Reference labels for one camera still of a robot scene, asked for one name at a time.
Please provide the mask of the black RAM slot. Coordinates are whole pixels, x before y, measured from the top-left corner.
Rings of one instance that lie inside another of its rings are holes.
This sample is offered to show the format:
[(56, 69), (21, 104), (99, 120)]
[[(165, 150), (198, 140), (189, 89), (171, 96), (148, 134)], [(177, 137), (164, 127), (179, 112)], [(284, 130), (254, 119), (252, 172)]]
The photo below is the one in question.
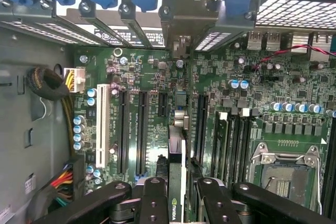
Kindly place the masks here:
[(328, 138), (327, 138), (327, 153), (326, 153), (326, 159), (324, 164), (324, 176), (323, 176), (323, 188), (322, 188), (322, 208), (323, 208), (323, 215), (325, 217), (328, 216), (328, 194), (329, 194), (329, 170), (330, 170), (330, 155), (331, 151), (330, 148), (332, 147), (332, 137), (331, 137), (331, 130), (328, 132)]

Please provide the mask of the long black expansion slot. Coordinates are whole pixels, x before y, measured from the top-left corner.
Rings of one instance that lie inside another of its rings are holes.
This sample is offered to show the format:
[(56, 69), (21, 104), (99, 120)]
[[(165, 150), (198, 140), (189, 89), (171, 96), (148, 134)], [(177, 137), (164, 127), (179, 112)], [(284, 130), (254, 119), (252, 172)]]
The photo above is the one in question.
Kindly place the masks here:
[(119, 93), (118, 113), (117, 171), (119, 174), (125, 174), (128, 168), (129, 153), (129, 93), (127, 90)]
[(138, 103), (138, 131), (137, 131), (137, 159), (136, 175), (142, 176), (146, 172), (146, 143), (148, 138), (149, 94), (139, 92)]
[(194, 144), (194, 157), (197, 161), (203, 163), (206, 123), (207, 123), (207, 107), (208, 96), (206, 94), (199, 94), (197, 100), (197, 119), (196, 119), (196, 132)]

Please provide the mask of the CPU socket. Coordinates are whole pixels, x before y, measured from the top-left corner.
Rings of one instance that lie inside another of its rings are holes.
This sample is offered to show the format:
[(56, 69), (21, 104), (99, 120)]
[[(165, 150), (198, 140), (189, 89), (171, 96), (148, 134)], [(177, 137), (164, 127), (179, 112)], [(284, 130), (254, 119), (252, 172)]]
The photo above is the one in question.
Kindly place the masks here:
[(304, 152), (284, 152), (258, 143), (247, 181), (322, 214), (321, 157), (315, 145)]

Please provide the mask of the black PC case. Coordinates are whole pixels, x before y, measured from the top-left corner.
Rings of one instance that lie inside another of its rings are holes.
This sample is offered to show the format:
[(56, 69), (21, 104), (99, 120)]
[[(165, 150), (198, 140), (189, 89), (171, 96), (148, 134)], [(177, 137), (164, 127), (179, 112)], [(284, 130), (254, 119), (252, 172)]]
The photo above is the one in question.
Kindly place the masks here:
[[(336, 0), (220, 0), (198, 52), (315, 42), (336, 52)], [(86, 196), (74, 148), (80, 46), (171, 52), (163, 0), (0, 0), (0, 224), (33, 224)]]

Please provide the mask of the white expansion slot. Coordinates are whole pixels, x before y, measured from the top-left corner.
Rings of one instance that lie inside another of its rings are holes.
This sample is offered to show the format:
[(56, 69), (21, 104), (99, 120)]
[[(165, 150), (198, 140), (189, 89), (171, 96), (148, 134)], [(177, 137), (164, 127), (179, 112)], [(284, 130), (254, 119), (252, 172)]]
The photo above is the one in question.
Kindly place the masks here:
[(96, 166), (106, 168), (110, 141), (110, 85), (97, 85)]

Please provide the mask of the green motherboard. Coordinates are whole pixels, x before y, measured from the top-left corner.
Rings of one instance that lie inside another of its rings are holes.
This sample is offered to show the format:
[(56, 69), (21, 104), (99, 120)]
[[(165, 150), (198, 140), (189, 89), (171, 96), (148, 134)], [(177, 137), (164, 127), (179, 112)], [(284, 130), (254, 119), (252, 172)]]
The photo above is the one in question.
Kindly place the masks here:
[[(311, 42), (289, 49), (251, 50), (243, 41), (213, 54), (196, 52), (194, 88), (209, 96), (205, 151), (201, 172), (211, 175), (216, 112), (228, 113), (226, 157), (250, 159), (258, 143), (271, 151), (304, 152), (315, 145), (321, 157), (321, 198), (328, 132), (331, 130), (328, 216), (336, 224), (336, 52)], [(75, 73), (84, 89), (75, 98), (74, 148), (85, 167), (81, 190), (89, 194), (120, 180), (135, 187), (156, 176), (160, 155), (168, 158), (168, 128), (173, 122), (172, 91), (183, 79), (168, 51), (80, 46)], [(97, 85), (110, 85), (110, 141), (106, 168), (96, 166)], [(125, 174), (117, 171), (119, 93), (129, 93), (129, 153)], [(146, 172), (136, 175), (139, 92), (149, 94)], [(160, 92), (168, 94), (167, 116), (158, 116)], [(188, 219), (208, 224), (193, 183)]]

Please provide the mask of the short black expansion slot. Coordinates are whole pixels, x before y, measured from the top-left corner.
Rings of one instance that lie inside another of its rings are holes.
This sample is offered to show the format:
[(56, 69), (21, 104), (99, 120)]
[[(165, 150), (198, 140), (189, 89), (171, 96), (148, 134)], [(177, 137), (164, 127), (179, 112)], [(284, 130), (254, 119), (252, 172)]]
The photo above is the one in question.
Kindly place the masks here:
[(160, 92), (158, 98), (158, 116), (167, 116), (167, 106), (168, 106), (168, 94), (166, 92)]

